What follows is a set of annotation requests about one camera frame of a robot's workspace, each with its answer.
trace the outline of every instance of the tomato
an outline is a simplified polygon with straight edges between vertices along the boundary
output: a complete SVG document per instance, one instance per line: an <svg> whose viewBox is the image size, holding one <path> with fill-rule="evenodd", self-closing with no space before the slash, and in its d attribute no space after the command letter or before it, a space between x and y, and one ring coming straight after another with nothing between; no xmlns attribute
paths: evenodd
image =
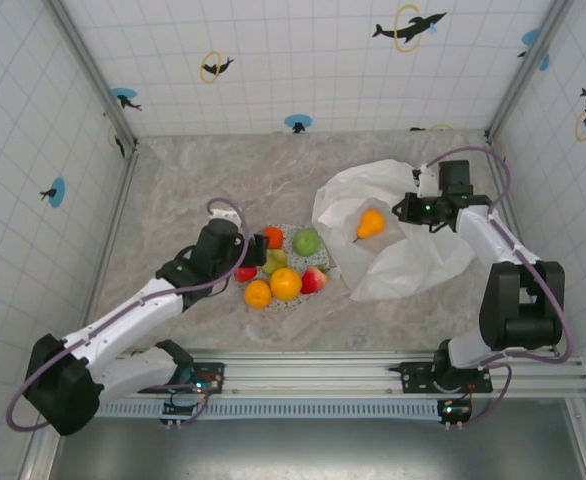
<svg viewBox="0 0 586 480"><path fill-rule="evenodd" d="M266 307L271 298L271 289L264 280L253 280L244 290L244 301L253 308Z"/></svg>
<svg viewBox="0 0 586 480"><path fill-rule="evenodd" d="M240 267L235 271L234 275L238 282L248 282L257 275L257 267Z"/></svg>
<svg viewBox="0 0 586 480"><path fill-rule="evenodd" d="M292 268L280 268L271 275L271 291L280 300L293 300L302 289L302 278Z"/></svg>
<svg viewBox="0 0 586 480"><path fill-rule="evenodd" d="M284 232L277 227L266 227L262 232L269 237L269 248L279 249L284 245Z"/></svg>

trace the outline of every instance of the metal corner post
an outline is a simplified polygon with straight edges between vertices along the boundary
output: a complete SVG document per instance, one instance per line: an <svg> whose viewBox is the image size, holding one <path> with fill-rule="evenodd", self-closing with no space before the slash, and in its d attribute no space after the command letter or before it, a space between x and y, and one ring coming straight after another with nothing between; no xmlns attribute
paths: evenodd
<svg viewBox="0 0 586 480"><path fill-rule="evenodd" d="M533 77L533 74L542 63L551 45L551 41L574 3L575 0L554 0L552 2L547 16L539 28L535 41L524 57L524 63L515 75L511 85L509 85L502 99L502 103L487 130L489 144L493 143L493 139L504 128L509 115L522 97L524 89L531 80L531 77Z"/></svg>
<svg viewBox="0 0 586 480"><path fill-rule="evenodd" d="M133 135L133 130L131 130L122 110L115 102L111 90L102 76L99 67L95 63L95 60L93 60L84 40L82 40L80 32L78 32L77 27L71 20L69 12L64 6L64 1L42 0L42 3L66 40L68 47L73 52L75 60L89 80L95 94L100 99L106 115L113 123L113 128L115 129L118 138L126 144L130 150L134 150L135 136Z"/></svg>

